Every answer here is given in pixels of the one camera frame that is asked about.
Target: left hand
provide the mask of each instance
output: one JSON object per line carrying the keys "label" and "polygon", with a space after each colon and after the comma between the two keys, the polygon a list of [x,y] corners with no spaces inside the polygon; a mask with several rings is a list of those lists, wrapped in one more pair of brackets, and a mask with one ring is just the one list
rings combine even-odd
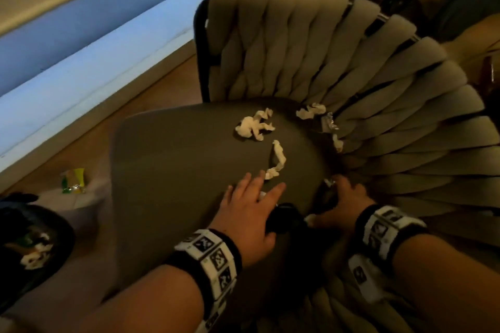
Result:
{"label": "left hand", "polygon": [[278,184],[259,201],[265,175],[261,170],[259,176],[251,180],[252,175],[247,172],[234,191],[233,186],[228,186],[221,207],[209,225],[233,240],[240,251],[243,268],[266,257],[276,243],[276,233],[266,235],[266,220],[286,185]]}

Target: wooden floor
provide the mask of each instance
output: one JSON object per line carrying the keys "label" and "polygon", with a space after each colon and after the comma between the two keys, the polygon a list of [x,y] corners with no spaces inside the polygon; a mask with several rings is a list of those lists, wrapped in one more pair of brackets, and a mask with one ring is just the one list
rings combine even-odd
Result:
{"label": "wooden floor", "polygon": [[114,131],[127,116],[201,101],[196,58],[192,57],[10,189],[36,194],[55,190],[61,172],[84,167],[90,185],[103,188],[105,198],[97,209],[98,235],[81,238],[66,265],[21,298],[7,315],[42,331],[67,331],[100,303],[116,277],[109,197],[109,148]]}

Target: chair backrest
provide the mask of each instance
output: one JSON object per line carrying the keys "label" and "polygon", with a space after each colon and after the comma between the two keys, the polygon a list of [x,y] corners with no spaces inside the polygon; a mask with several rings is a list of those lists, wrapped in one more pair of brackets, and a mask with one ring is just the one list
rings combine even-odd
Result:
{"label": "chair backrest", "polygon": [[462,69],[412,23],[366,0],[205,0],[195,32],[204,101],[324,104],[352,179],[500,247],[500,219],[478,213],[500,208],[500,136]]}

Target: candy wrapper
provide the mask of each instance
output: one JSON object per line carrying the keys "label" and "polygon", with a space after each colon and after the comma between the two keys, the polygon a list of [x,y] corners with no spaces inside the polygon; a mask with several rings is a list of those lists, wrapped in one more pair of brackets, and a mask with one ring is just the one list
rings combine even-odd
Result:
{"label": "candy wrapper", "polygon": [[63,194],[83,194],[85,192],[85,169],[73,169],[63,172],[61,188]]}

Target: forearm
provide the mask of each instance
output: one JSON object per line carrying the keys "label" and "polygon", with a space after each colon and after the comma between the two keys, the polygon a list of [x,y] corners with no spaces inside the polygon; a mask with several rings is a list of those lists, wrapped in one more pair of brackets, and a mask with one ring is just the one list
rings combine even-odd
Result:
{"label": "forearm", "polygon": [[397,249],[393,268],[417,309],[437,331],[496,331],[500,276],[433,235]]}
{"label": "forearm", "polygon": [[80,324],[77,333],[193,333],[203,318],[194,279],[160,266],[109,300]]}

